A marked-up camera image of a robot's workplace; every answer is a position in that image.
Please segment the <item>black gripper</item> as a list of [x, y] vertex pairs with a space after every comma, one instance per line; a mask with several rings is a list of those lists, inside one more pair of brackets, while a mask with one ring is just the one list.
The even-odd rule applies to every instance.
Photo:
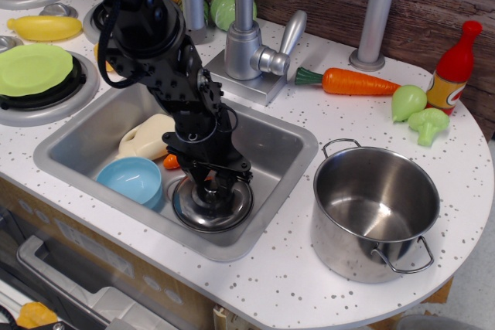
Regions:
[[175, 121], [175, 130], [162, 136], [168, 149], [177, 156], [187, 180], [178, 193], [207, 199], [206, 178], [214, 174], [217, 195], [230, 195], [236, 181], [250, 182], [251, 163], [234, 147], [236, 126], [230, 121], [234, 112], [222, 102], [220, 83], [200, 68], [184, 81], [159, 83], [150, 93]]

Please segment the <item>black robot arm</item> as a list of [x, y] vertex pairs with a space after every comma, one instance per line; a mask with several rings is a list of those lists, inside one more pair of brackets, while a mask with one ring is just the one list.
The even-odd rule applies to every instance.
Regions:
[[213, 194], [229, 199], [236, 182], [249, 182], [250, 162], [233, 146], [232, 110], [221, 85], [203, 68], [170, 0], [104, 0], [108, 17], [99, 38], [97, 65], [112, 87], [145, 85], [175, 121], [162, 140], [201, 191], [213, 176]]

